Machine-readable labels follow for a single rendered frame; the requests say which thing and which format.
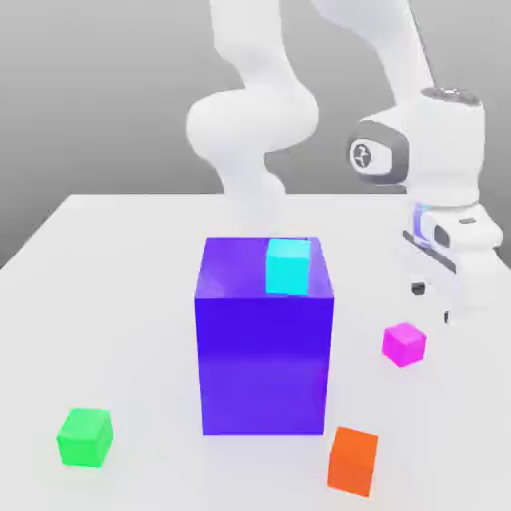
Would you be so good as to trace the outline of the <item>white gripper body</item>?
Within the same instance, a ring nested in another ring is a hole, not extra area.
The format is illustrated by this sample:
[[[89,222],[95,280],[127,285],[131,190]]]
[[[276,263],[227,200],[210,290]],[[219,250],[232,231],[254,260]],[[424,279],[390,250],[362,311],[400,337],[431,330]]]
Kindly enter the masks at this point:
[[[402,242],[410,282],[423,278],[430,288],[450,303],[456,315],[469,315],[493,308],[498,302],[499,257],[489,252],[444,255],[433,247],[420,244],[408,230],[402,231]]]

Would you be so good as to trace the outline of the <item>small magenta cube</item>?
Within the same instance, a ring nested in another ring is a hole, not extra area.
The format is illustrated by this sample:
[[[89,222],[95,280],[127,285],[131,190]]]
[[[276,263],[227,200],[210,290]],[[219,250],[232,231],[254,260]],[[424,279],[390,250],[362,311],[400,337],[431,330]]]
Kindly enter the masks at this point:
[[[388,327],[384,332],[382,353],[400,368],[424,358],[427,336],[410,323]]]

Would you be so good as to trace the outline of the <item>small cyan cube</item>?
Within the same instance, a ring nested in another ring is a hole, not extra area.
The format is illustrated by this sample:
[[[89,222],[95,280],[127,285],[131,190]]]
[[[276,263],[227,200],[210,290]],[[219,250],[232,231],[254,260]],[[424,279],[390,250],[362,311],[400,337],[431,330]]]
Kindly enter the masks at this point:
[[[271,238],[266,251],[266,292],[307,295],[310,258],[310,239]]]

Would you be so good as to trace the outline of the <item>small orange cube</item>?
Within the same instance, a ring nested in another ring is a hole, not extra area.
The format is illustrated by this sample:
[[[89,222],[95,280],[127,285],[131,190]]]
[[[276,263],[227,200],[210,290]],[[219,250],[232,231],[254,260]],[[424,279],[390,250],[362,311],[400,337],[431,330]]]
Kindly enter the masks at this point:
[[[368,498],[378,440],[377,435],[338,427],[329,455],[327,485]]]

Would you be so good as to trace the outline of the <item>small green cube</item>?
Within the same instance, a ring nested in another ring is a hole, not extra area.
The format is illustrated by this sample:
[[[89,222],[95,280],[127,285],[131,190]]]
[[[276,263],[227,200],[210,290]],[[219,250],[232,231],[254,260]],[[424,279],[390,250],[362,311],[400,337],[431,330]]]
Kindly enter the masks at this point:
[[[100,468],[114,438],[111,414],[97,408],[72,408],[56,440],[65,466]]]

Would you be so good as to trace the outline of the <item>large purple box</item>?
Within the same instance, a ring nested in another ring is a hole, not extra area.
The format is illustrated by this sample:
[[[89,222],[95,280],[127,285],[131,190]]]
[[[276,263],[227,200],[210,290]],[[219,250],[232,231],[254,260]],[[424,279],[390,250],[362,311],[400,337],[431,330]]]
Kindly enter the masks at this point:
[[[266,238],[208,237],[194,296],[206,435],[324,431],[334,292],[311,240],[305,296],[265,291]]]

